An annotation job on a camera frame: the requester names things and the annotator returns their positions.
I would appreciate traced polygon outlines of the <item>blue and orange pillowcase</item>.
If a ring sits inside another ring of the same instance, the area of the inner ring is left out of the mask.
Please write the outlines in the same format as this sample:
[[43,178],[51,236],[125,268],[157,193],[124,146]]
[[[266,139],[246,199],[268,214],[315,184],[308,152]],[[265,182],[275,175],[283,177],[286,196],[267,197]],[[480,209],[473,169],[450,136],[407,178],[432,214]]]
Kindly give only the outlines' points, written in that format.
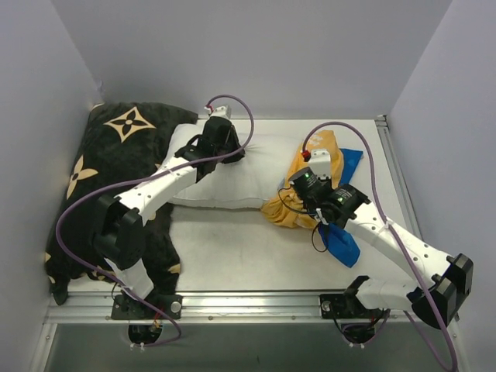
[[[310,163],[305,160],[317,150],[325,154],[322,163],[324,180],[318,179],[310,169]],[[278,188],[275,197],[263,205],[262,214],[276,226],[318,231],[325,250],[344,266],[354,266],[360,257],[360,248],[353,237],[330,223],[329,217],[325,219],[327,224],[321,223],[318,218],[324,215],[325,202],[332,191],[351,181],[362,157],[360,150],[340,149],[332,130],[312,135],[304,146],[299,147],[284,185]]]

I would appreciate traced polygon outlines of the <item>white pillow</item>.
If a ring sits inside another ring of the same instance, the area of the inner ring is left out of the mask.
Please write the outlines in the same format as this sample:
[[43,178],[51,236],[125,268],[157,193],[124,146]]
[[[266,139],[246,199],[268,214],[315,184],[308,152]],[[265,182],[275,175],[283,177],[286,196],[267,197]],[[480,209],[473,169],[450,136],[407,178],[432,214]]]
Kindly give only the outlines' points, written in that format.
[[253,134],[245,156],[218,164],[197,184],[178,192],[173,205],[192,208],[261,208],[284,187],[300,141],[288,136]]

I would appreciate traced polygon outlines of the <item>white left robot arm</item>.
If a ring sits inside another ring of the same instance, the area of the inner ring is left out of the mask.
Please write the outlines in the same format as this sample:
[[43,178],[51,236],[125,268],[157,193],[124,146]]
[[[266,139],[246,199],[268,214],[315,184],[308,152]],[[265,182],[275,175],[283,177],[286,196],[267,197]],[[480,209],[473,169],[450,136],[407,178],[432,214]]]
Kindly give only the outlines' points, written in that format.
[[206,120],[202,133],[190,139],[152,176],[114,197],[101,196],[90,242],[112,268],[122,288],[132,296],[129,310],[147,319],[157,309],[154,288],[146,272],[145,225],[176,194],[197,184],[217,164],[241,160],[244,147],[230,117],[218,112]]

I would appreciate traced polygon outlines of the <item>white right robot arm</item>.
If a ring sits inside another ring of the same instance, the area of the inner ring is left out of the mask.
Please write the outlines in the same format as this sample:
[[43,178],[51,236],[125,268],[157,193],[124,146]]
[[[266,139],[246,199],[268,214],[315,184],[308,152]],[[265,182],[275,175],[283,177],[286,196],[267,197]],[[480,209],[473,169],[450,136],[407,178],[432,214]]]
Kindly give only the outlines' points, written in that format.
[[349,184],[333,189],[309,167],[288,181],[311,216],[369,244],[404,271],[406,281],[357,277],[344,291],[343,306],[353,317],[374,309],[413,312],[425,324],[448,326],[472,289],[474,262],[451,256],[402,228],[363,192]]

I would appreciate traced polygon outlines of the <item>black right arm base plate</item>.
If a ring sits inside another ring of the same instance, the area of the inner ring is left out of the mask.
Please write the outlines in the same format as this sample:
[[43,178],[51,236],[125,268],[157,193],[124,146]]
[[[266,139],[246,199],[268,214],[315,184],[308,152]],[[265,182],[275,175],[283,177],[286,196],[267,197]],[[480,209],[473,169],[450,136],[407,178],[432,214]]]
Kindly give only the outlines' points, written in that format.
[[346,298],[342,293],[319,295],[321,317],[323,319],[379,319],[385,310],[380,308],[366,309],[358,301]]

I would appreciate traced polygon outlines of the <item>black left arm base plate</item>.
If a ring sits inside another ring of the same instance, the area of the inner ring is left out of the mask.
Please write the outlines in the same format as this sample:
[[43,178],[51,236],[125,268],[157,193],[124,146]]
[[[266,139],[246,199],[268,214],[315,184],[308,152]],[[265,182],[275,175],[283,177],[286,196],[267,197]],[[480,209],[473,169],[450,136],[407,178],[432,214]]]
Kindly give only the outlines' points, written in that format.
[[[151,304],[168,317],[178,320],[181,318],[182,302],[183,297],[179,294],[159,294],[153,298]],[[114,297],[110,318],[112,320],[151,320],[163,319],[164,317],[158,314],[157,310],[131,298],[127,294],[118,294]]]

